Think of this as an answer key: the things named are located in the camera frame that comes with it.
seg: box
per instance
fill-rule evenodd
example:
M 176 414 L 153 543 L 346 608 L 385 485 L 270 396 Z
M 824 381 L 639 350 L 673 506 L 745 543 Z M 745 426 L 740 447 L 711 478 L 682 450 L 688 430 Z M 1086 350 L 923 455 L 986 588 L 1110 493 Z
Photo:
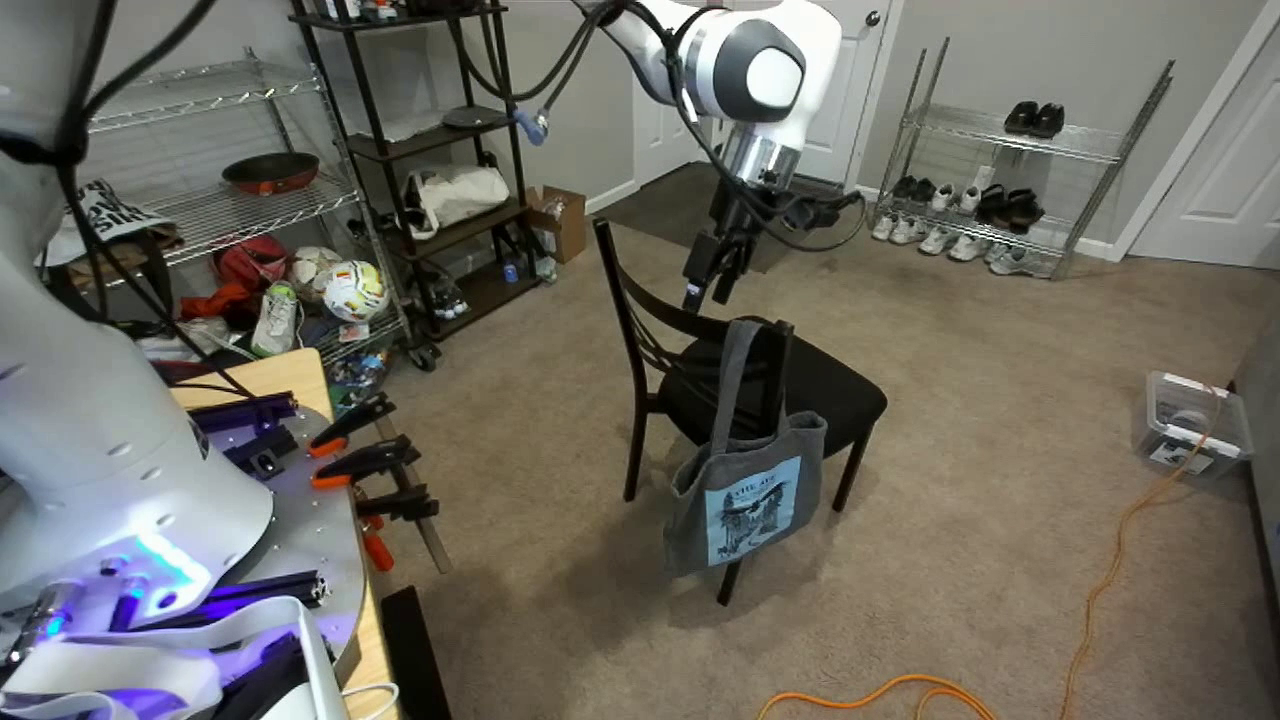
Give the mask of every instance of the box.
M 554 244 L 546 252 L 554 252 L 561 262 L 569 262 L 586 249 L 586 201 L 579 190 L 543 188 L 538 196 L 522 190 L 522 201 L 528 201 L 528 222 L 535 233 L 546 233 L 546 240 Z
M 1241 396 L 1187 374 L 1151 370 L 1134 447 L 1178 477 L 1241 477 L 1252 435 Z

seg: black chair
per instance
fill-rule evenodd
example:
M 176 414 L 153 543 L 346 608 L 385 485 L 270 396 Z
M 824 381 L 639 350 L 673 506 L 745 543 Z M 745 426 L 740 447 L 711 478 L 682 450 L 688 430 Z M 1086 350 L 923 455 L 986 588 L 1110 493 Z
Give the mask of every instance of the black chair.
M 652 412 L 663 412 L 690 442 L 704 442 L 711 435 L 716 419 L 716 389 L 720 389 L 720 343 L 727 324 L 690 315 L 682 306 L 673 306 L 655 301 L 646 286 L 639 286 L 617 254 L 611 228 L 597 222 L 598 254 L 606 291 L 617 305 L 617 318 L 623 328 L 628 359 L 633 359 L 633 382 L 636 382 L 636 422 L 633 422 L 633 455 L 628 455 L 628 489 L 623 500 L 636 500 L 639 489 L 639 455 L 643 455 L 643 422 Z M 663 335 L 680 335 L 680 348 L 661 343 L 652 328 L 663 328 Z M 780 374 L 780 355 L 750 348 L 748 374 L 740 389 L 740 407 L 730 435 L 768 435 L 777 422 L 777 382 L 782 382 L 792 412 L 818 412 L 829 419 L 829 455 L 847 447 L 847 462 L 831 500 L 831 510 L 843 510 L 851 477 L 864 458 L 864 447 L 872 440 L 877 419 L 885 414 L 887 400 L 885 391 L 840 363 L 835 355 L 802 343 L 792 335 L 787 363 Z M 722 569 L 716 599 L 727 602 L 734 588 L 740 562 Z

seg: cardboard box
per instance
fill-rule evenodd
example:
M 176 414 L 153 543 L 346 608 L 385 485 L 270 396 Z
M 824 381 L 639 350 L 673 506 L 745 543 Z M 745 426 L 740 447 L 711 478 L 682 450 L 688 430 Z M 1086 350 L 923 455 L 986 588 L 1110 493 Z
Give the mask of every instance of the cardboard box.
M 586 249 L 586 201 L 569 188 L 543 188 L 543 196 L 522 190 L 528 222 L 554 240 L 554 259 L 569 262 Z

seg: shoe rack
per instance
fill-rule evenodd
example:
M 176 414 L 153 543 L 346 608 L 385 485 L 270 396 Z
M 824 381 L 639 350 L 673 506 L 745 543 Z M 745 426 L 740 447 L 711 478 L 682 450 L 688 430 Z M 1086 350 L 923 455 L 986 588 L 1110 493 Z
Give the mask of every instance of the shoe rack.
M 956 262 L 982 259 L 994 275 L 1051 278 L 1158 111 L 1171 61 L 1133 124 L 1110 132 L 1077 124 L 1071 107 L 1047 95 L 1014 107 L 935 102 L 948 49 L 953 39 L 940 43 L 931 69 L 920 49 L 872 235 Z

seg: black bag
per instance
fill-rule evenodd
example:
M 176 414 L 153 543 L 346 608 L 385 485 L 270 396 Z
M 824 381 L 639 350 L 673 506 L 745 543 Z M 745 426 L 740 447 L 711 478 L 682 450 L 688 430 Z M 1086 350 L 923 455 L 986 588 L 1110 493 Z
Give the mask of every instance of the black bag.
M 727 324 L 711 440 L 674 470 L 674 506 L 663 528 L 673 573 L 734 562 L 802 528 L 818 505 L 829 419 L 787 412 L 782 381 L 777 435 L 730 440 L 756 331 L 759 318 Z

